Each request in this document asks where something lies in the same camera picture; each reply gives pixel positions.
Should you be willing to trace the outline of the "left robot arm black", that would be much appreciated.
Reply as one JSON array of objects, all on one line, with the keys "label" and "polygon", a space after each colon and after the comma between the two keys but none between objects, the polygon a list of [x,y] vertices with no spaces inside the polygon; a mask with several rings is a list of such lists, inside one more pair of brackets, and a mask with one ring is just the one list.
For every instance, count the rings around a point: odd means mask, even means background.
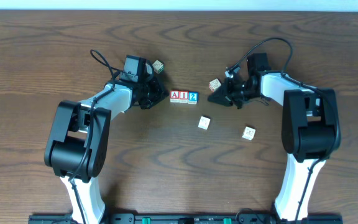
[{"label": "left robot arm black", "polygon": [[168,96],[158,75],[162,62],[127,55],[122,69],[114,68],[97,50],[91,56],[108,68],[111,79],[91,98],[61,101],[45,148],[44,162],[65,184],[73,212],[53,223],[101,223],[106,205],[98,175],[103,168],[111,121],[137,106],[148,110]]}]

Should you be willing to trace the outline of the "red letter A block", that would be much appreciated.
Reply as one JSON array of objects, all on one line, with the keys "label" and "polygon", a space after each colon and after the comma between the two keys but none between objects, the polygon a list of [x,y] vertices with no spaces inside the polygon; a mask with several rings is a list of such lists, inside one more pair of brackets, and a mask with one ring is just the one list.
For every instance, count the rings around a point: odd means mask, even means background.
[{"label": "red letter A block", "polygon": [[180,92],[178,90],[170,91],[170,102],[179,103],[180,102]]}]

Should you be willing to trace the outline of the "red letter I block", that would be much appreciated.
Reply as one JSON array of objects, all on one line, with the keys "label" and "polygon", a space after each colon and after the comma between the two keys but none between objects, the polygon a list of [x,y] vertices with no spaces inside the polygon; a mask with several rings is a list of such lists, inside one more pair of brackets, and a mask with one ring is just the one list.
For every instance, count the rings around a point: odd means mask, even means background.
[{"label": "red letter I block", "polygon": [[189,100],[189,92],[188,91],[179,91],[179,102],[180,103],[188,103]]}]

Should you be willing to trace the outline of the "white block red side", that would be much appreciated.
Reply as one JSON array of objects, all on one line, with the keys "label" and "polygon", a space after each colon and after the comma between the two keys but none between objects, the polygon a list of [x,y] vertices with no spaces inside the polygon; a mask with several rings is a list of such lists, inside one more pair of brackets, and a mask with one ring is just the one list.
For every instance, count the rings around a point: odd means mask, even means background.
[{"label": "white block red side", "polygon": [[209,89],[212,92],[215,92],[220,86],[221,86],[221,82],[219,81],[219,79],[215,78],[214,80],[211,80],[209,83]]}]

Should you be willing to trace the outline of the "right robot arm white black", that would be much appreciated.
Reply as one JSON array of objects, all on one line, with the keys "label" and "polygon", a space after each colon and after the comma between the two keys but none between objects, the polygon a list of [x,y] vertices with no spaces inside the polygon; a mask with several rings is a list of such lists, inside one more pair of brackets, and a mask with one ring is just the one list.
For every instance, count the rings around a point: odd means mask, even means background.
[{"label": "right robot arm white black", "polygon": [[341,141],[334,90],[320,90],[272,70],[265,53],[247,57],[246,81],[238,76],[239,70],[238,65],[226,70],[223,84],[208,96],[209,102],[242,108],[261,98],[282,106],[281,139],[287,166],[273,215],[261,222],[342,223],[340,215],[308,214],[317,175]]}]

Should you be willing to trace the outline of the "blue number 2 block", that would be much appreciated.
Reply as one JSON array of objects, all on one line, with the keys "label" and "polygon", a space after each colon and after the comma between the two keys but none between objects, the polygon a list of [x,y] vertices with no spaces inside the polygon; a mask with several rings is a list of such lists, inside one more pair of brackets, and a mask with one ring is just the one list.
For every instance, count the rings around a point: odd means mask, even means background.
[{"label": "blue number 2 block", "polygon": [[198,93],[189,92],[188,93],[188,104],[196,105],[198,103]]}]

